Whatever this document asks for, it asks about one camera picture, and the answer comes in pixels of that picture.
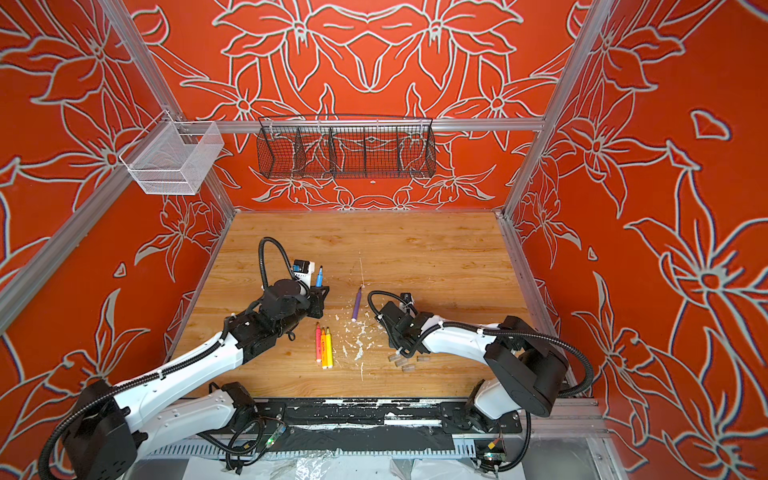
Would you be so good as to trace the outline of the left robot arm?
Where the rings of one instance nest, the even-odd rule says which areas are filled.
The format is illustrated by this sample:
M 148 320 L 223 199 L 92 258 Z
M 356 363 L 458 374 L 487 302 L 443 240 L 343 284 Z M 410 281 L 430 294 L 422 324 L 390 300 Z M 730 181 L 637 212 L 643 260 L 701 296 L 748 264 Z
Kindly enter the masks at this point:
M 42 447 L 39 477 L 54 478 L 51 459 L 58 446 L 76 478 L 118 479 L 156 448 L 225 427 L 245 406 L 245 389 L 221 388 L 200 401 L 181 397 L 274 347 L 304 318 L 321 318 L 329 291 L 301 280 L 279 280 L 244 311 L 227 317 L 222 331 L 197 348 L 114 386 L 103 380 L 88 386 Z

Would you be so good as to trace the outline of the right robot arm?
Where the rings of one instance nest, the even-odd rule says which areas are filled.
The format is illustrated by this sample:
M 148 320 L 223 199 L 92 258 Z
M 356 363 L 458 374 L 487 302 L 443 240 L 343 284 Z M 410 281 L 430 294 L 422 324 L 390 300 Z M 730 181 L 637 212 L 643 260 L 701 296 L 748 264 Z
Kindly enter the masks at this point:
M 372 311 L 389 346 L 403 357 L 447 354 L 490 368 L 494 379 L 482 383 L 471 401 L 471 409 L 489 420 L 516 410 L 547 417 L 558 399 L 579 395 L 594 381 L 594 368 L 584 353 L 515 316 L 499 324 L 474 325 L 393 301 Z

